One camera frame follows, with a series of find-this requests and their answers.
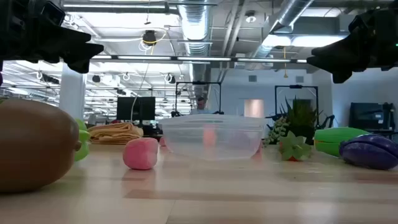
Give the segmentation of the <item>clear plastic tupperware container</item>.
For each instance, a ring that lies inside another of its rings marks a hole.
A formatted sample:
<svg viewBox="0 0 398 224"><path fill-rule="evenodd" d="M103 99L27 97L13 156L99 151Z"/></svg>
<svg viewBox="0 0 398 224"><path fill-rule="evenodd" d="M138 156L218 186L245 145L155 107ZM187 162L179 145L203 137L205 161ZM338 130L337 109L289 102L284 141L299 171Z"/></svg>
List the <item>clear plastic tupperware container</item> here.
<svg viewBox="0 0 398 224"><path fill-rule="evenodd" d="M213 124L216 144L205 147L203 127ZM173 153L209 161L249 159L265 135L266 120L225 114L195 114L162 119L166 147Z"/></svg>

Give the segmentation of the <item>white building pillar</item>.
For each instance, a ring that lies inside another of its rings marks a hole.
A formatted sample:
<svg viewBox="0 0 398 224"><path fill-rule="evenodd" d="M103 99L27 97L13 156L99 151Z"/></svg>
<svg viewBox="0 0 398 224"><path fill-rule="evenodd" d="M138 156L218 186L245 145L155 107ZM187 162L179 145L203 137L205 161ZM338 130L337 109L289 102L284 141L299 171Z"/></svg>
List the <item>white building pillar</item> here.
<svg viewBox="0 0 398 224"><path fill-rule="evenodd" d="M63 64L59 108L72 118L84 120L86 81L86 74L78 73Z"/></svg>

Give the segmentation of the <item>brown toy potato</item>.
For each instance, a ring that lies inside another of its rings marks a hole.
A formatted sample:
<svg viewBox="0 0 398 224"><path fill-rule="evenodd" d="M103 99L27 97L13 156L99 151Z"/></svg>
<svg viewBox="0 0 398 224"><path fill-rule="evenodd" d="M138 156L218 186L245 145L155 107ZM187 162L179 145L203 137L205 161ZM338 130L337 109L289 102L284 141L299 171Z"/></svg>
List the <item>brown toy potato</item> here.
<svg viewBox="0 0 398 224"><path fill-rule="evenodd" d="M54 183L70 170L80 146L78 124L63 110L0 99L0 194Z"/></svg>

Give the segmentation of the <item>black metal station frame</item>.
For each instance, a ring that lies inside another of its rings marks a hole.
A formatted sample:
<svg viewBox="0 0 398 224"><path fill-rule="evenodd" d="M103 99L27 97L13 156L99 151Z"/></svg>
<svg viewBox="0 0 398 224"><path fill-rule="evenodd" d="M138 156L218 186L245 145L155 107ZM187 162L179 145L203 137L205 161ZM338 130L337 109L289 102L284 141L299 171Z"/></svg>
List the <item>black metal station frame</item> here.
<svg viewBox="0 0 398 224"><path fill-rule="evenodd" d="M285 99L292 102L294 98L307 100L311 102L313 109L319 110L319 96L317 86L308 85L277 85L274 87L274 106L275 115L280 113L280 108L283 106L286 108Z"/></svg>
<svg viewBox="0 0 398 224"><path fill-rule="evenodd" d="M221 110L221 93L222 93L222 88L221 88L221 82L202 82L202 81L194 81L194 82L176 82L175 83L175 100L177 100L178 96L180 95L181 91L189 91L188 89L185 88L186 85L191 85L193 89L195 89L195 86L199 85L204 85L205 88L203 88L203 93L205 90L207 91L208 96L210 95L210 85L218 85L219 86L219 100L218 100L218 111L215 112L215 114L224 114L224 112Z"/></svg>

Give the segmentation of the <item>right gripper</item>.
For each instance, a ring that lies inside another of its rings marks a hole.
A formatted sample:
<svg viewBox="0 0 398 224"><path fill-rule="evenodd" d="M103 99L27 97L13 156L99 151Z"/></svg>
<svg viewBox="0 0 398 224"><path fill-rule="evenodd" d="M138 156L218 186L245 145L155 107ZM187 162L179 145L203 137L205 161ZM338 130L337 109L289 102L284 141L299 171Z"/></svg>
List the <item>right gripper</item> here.
<svg viewBox="0 0 398 224"><path fill-rule="evenodd" d="M350 33L342 40L314 48L313 56L307 58L308 64L331 73L333 83L344 83L353 72L367 68L388 71L398 67L398 7L372 9L362 13L360 18L363 36ZM361 67L327 56L360 56Z"/></svg>

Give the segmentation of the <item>black computer monitor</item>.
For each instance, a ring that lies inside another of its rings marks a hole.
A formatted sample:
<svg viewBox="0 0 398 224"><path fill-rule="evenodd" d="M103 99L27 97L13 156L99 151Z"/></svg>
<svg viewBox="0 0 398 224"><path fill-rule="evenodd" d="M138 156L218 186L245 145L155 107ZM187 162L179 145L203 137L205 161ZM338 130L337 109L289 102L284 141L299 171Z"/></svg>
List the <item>black computer monitor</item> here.
<svg viewBox="0 0 398 224"><path fill-rule="evenodd" d="M118 97L117 120L155 120L155 97Z"/></svg>

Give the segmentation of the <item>slanted silver ventilation duct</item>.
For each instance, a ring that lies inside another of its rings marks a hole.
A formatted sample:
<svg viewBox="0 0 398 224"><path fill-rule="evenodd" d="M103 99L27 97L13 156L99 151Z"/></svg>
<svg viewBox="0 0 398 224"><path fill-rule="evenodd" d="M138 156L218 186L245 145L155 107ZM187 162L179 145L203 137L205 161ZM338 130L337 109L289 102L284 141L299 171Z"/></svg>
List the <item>slanted silver ventilation duct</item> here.
<svg viewBox="0 0 398 224"><path fill-rule="evenodd" d="M271 16L267 16L261 29L262 40L259 46L250 54L250 58L266 58L274 47L281 49L290 43L277 43L278 30L284 30L289 34L294 29L297 19L305 12L314 0L283 0L280 10Z"/></svg>

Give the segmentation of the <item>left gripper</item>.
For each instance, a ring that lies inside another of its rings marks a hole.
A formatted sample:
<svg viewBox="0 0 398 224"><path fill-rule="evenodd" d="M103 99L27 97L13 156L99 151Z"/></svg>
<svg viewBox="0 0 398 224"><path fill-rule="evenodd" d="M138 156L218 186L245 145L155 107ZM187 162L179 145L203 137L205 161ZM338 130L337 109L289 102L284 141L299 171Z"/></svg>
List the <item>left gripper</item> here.
<svg viewBox="0 0 398 224"><path fill-rule="evenodd" d="M0 64L28 48L35 22L44 19L40 12L45 1L52 0L0 0ZM104 50L100 44L87 43L90 40L90 34L63 28L63 43L74 45L63 53L63 61L75 72L88 73L90 60Z"/></svg>

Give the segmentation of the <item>light green toy vegetable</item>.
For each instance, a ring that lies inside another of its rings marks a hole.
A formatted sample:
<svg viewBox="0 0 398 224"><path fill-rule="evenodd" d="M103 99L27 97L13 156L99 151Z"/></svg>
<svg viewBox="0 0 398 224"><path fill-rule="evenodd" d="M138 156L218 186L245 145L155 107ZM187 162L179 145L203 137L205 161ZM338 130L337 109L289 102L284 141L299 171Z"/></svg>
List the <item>light green toy vegetable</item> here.
<svg viewBox="0 0 398 224"><path fill-rule="evenodd" d="M80 149L75 153L75 162L84 159L89 154L88 141L90 140L90 134L87 130L86 124L80 120L76 119L76 123L79 127L79 138L81 142Z"/></svg>

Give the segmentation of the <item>green toy cucumber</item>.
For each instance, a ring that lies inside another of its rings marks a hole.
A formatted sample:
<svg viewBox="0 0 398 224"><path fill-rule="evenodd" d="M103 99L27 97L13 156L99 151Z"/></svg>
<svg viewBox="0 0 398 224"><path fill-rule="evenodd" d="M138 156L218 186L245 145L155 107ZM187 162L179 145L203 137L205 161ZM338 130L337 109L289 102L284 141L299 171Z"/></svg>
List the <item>green toy cucumber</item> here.
<svg viewBox="0 0 398 224"><path fill-rule="evenodd" d="M369 134L369 132L350 127L318 129L315 131L314 135L314 146L317 151L339 157L339 146L341 142L364 134Z"/></svg>

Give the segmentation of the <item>folded orange cloth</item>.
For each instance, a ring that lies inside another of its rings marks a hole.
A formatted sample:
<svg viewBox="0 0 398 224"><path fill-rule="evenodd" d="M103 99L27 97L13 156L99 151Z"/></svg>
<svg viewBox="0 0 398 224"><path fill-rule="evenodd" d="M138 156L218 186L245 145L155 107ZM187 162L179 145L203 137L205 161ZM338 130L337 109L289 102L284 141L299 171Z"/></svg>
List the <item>folded orange cloth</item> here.
<svg viewBox="0 0 398 224"><path fill-rule="evenodd" d="M113 123L88 128L92 144L119 144L143 137L142 128L131 123Z"/></svg>

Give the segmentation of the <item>pink door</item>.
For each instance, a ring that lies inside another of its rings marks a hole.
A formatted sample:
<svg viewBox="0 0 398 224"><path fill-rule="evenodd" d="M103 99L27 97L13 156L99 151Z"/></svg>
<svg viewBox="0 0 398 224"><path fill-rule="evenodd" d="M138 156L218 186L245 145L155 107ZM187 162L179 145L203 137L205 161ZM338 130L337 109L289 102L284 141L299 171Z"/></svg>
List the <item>pink door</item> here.
<svg viewBox="0 0 398 224"><path fill-rule="evenodd" d="M264 100L245 99L244 116L252 118L264 118Z"/></svg>

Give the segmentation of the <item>purple toy eggplant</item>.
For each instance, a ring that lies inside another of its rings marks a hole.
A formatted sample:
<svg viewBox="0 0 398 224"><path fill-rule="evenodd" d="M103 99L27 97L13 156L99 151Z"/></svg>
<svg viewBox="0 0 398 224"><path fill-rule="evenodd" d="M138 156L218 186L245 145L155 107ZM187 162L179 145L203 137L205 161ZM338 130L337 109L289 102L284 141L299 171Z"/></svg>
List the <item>purple toy eggplant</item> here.
<svg viewBox="0 0 398 224"><path fill-rule="evenodd" d="M398 166L398 143L376 134L364 134L339 145L340 157L347 163L377 170Z"/></svg>

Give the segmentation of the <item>red toy strawberry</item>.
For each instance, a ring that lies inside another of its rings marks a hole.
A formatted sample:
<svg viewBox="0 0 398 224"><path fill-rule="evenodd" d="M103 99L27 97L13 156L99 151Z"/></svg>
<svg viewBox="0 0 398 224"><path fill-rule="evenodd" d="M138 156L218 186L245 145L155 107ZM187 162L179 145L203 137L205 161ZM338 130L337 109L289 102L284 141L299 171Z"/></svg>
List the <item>red toy strawberry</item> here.
<svg viewBox="0 0 398 224"><path fill-rule="evenodd" d="M304 161L312 156L312 147L305 143L306 138L289 131L279 141L279 152L283 161Z"/></svg>

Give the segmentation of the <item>round silver ventilation duct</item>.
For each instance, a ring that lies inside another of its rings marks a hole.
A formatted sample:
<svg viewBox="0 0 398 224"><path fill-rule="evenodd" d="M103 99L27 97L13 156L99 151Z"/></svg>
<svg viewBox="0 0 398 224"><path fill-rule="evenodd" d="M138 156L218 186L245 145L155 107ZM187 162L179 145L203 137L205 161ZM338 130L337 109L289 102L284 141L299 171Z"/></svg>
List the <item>round silver ventilation duct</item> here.
<svg viewBox="0 0 398 224"><path fill-rule="evenodd" d="M209 56L210 44L205 41L209 40L210 32L210 7L207 5L208 0L181 0L178 5L180 13L180 23L182 26L184 40L189 41L185 44L187 55L191 57ZM189 65L190 79L192 82L208 82L207 65L200 63L191 63ZM193 85L193 92L198 98L203 96L203 88L206 85Z"/></svg>

